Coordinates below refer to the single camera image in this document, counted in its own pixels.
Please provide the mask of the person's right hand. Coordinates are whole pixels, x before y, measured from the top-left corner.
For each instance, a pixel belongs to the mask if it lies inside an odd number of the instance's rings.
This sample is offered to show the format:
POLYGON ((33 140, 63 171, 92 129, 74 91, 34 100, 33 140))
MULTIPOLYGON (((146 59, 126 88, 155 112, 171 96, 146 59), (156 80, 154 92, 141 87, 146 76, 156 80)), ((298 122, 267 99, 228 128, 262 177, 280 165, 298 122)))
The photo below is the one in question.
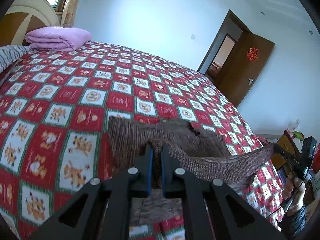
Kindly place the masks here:
POLYGON ((305 183, 296 177, 292 172, 288 175, 284 189, 282 191, 283 200, 291 199, 292 203, 285 212, 287 216, 297 213, 304 205, 305 183))

